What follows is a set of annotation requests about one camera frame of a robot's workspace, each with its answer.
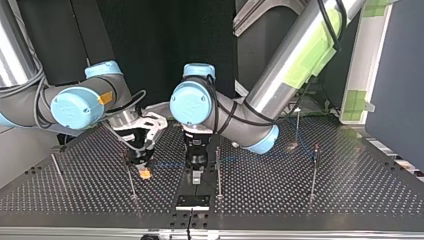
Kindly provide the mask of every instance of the silver robot arm segment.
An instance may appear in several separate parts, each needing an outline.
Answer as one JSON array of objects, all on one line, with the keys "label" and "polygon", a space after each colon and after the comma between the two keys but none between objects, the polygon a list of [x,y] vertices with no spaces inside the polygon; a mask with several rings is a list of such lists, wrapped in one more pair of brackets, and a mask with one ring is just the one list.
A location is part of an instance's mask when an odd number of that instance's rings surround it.
[{"label": "silver robot arm segment", "polygon": [[[337,1],[323,0],[333,28],[342,27]],[[359,12],[365,0],[343,0],[348,22]],[[184,124],[202,124],[252,152],[269,151],[279,129],[272,122],[311,77],[317,76],[335,54],[318,1],[310,1],[278,47],[243,104],[208,89],[202,76],[215,75],[207,64],[189,64],[184,81],[177,86],[171,100],[171,112]],[[219,102],[218,109],[214,99]]]}]

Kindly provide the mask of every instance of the thin metal pin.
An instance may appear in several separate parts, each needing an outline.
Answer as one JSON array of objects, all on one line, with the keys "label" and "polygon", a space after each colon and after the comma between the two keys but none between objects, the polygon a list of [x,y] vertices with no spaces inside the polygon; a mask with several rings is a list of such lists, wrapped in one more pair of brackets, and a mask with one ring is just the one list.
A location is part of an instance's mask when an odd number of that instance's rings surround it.
[{"label": "thin metal pin", "polygon": [[131,175],[130,167],[127,167],[127,169],[128,169],[128,178],[129,178],[130,183],[131,183],[131,190],[133,192],[132,198],[137,199],[137,194],[135,193],[134,182],[133,182],[133,178],[132,178],[132,175]]},{"label": "thin metal pin", "polygon": [[297,139],[299,137],[299,124],[300,124],[300,109],[297,108],[297,119],[296,119],[296,138],[295,138],[295,142],[297,143]]},{"label": "thin metal pin", "polygon": [[218,199],[224,198],[221,190],[221,149],[219,147],[216,148],[215,151],[215,159],[216,159],[216,168],[218,172]]},{"label": "thin metal pin", "polygon": [[315,198],[315,194],[314,194],[314,191],[315,191],[315,181],[316,181],[316,176],[317,176],[317,163],[316,162],[314,162],[314,175],[313,175],[313,177],[312,177],[312,187],[311,187],[311,198],[310,198],[310,202],[312,203],[312,201],[314,200],[314,198]]},{"label": "thin metal pin", "polygon": [[57,173],[59,174],[60,180],[62,181],[62,184],[66,189],[65,179],[63,179],[63,174],[62,174],[62,171],[60,170],[59,163],[57,162],[56,156],[54,155],[54,153],[50,154],[50,156],[53,159],[53,163],[54,163],[54,166],[56,168]]},{"label": "thin metal pin", "polygon": [[59,167],[59,164],[58,164],[58,162],[56,160],[56,156],[54,155],[54,153],[50,154],[50,156],[53,159],[53,163],[54,163],[54,166],[56,167],[57,173],[59,173],[59,175],[62,176],[62,171],[60,171],[60,167]]}]

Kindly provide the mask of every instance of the vertical rod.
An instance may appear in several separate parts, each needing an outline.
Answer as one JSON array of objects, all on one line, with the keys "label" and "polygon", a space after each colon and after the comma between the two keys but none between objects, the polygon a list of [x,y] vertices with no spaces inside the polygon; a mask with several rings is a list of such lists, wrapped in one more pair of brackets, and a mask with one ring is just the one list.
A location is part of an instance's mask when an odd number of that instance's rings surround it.
[{"label": "vertical rod", "polygon": [[297,143],[297,139],[299,137],[299,124],[300,124],[300,109],[299,111],[297,111],[297,121],[296,121],[296,143]]},{"label": "vertical rod", "polygon": [[216,156],[215,156],[215,161],[216,161],[216,168],[218,171],[218,199],[222,199],[224,196],[222,195],[222,190],[221,190],[221,149],[220,147],[216,148]]},{"label": "vertical rod", "polygon": [[314,175],[312,177],[312,187],[311,187],[311,196],[310,196],[310,202],[312,203],[312,201],[315,198],[315,181],[316,181],[316,176],[317,176],[317,163],[314,162]]},{"label": "vertical rod", "polygon": [[134,187],[134,182],[133,182],[133,178],[132,178],[132,175],[131,175],[130,167],[127,166],[127,169],[128,169],[128,178],[130,180],[131,190],[132,190],[132,193],[133,193],[132,197],[133,197],[133,199],[136,199],[137,194],[135,193],[135,187]]},{"label": "vertical rod", "polygon": [[57,160],[56,160],[56,156],[54,155],[54,153],[50,154],[50,156],[51,156],[51,157],[52,157],[52,159],[53,159],[53,163],[54,163],[54,166],[55,166],[55,168],[56,168],[57,173],[58,173],[60,176],[62,176],[62,171],[60,170],[59,164],[58,164],[58,162],[57,162]]}]

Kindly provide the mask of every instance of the green tape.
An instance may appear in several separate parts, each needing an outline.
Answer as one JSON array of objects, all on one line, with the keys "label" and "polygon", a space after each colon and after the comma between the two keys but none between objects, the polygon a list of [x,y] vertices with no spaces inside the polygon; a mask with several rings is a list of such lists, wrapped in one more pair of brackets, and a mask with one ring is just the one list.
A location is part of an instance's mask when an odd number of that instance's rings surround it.
[{"label": "green tape", "polygon": [[347,91],[346,102],[343,111],[343,121],[359,121],[365,110],[365,96],[367,91]]},{"label": "green tape", "polygon": [[364,8],[363,17],[384,16],[387,5],[389,5],[389,0],[368,0]]},{"label": "green tape", "polygon": [[[327,13],[334,31],[338,33],[341,26],[340,12],[336,9],[328,9]],[[311,75],[317,76],[334,56],[336,50],[333,49],[333,45],[333,40],[323,20],[283,77],[283,82],[293,88],[301,88]]]}]

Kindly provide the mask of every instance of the white panel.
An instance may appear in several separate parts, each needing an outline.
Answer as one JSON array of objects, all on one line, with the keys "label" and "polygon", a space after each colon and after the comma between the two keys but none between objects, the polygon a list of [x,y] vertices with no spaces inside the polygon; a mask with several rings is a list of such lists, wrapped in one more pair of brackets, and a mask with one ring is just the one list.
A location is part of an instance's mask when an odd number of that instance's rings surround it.
[{"label": "white panel", "polygon": [[55,133],[39,129],[0,133],[0,188],[45,159],[57,144]]},{"label": "white panel", "polygon": [[389,5],[386,8],[384,16],[361,16],[342,103],[342,116],[340,120],[344,124],[365,124],[367,112],[362,114],[360,121],[342,120],[347,91],[367,91],[365,101],[370,101],[378,66],[380,63],[381,52],[386,37],[391,10],[392,5]]}]

